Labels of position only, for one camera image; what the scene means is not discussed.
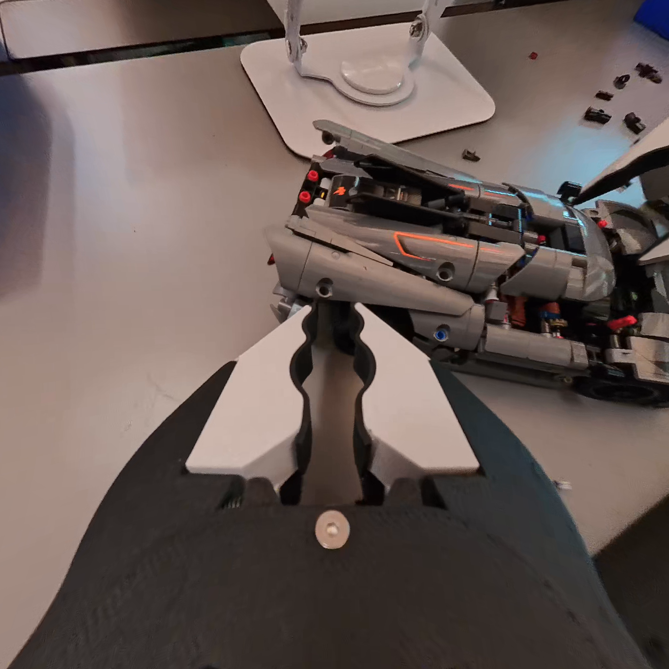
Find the scattered black lego pins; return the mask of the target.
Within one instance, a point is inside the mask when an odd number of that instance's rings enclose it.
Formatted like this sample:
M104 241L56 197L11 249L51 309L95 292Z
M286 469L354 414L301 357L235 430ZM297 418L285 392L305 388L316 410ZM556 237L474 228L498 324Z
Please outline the scattered black lego pins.
M655 84L662 83L662 76L659 74L658 70L650 65L649 63L638 63L635 68L635 72L642 79L647 79ZM626 87L627 83L630 81L630 74L622 74L614 78L613 85L616 90L622 90ZM614 97L614 94L599 90L595 94L595 98L603 100L604 102L609 102ZM594 108L590 106L583 114L583 120L587 122L593 122L596 124L604 125L607 124L612 118L611 114L606 113L602 108ZM635 135L640 134L646 129L646 125L641 121L640 117L635 113L628 113L624 116L623 124L625 127L632 131ZM476 152L470 150L464 150L462 152L462 158L469 162L478 162L480 161L480 156Z

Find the black perforated chair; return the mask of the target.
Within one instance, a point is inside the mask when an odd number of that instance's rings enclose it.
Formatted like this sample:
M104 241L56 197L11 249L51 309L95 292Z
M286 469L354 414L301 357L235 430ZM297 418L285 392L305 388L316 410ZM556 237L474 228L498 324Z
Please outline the black perforated chair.
M668 516L648 514L596 556L606 591L654 668L668 667Z

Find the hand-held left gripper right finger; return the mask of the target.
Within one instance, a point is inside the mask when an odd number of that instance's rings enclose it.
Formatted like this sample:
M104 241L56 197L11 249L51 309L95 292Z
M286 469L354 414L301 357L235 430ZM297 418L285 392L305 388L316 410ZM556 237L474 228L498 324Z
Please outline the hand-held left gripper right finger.
M361 303L355 371L356 466L385 492L398 480L476 474L480 463L425 353Z

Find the grey lego car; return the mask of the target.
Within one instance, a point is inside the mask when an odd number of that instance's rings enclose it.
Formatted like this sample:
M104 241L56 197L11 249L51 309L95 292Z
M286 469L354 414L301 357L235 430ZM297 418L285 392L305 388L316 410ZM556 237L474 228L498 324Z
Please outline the grey lego car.
M454 371L668 406L668 195L640 207L582 187L490 183L341 127L322 133L285 223L268 228L285 321L331 302L353 353L361 302Z

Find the blue storage bin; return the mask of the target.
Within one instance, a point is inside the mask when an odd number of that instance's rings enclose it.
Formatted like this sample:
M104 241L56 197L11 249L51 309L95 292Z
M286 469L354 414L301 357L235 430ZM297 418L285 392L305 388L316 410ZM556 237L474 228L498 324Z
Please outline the blue storage bin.
M634 15L634 21L668 38L668 1L644 1Z

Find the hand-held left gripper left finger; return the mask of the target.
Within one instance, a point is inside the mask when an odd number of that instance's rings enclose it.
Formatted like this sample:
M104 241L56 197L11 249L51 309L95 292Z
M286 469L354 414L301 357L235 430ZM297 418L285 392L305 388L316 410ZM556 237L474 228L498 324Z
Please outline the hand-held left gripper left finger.
M265 478L275 489L298 470L305 399L290 364L307 343L303 306L236 360L185 467L192 474Z

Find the white book stand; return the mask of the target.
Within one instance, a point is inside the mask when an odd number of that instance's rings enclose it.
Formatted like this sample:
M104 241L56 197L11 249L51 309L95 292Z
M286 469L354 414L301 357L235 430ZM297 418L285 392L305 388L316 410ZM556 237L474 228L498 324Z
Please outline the white book stand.
M451 1L425 1L410 23L285 36L245 46L240 62L284 144L310 158L345 127L396 144L489 120L495 103L434 31Z

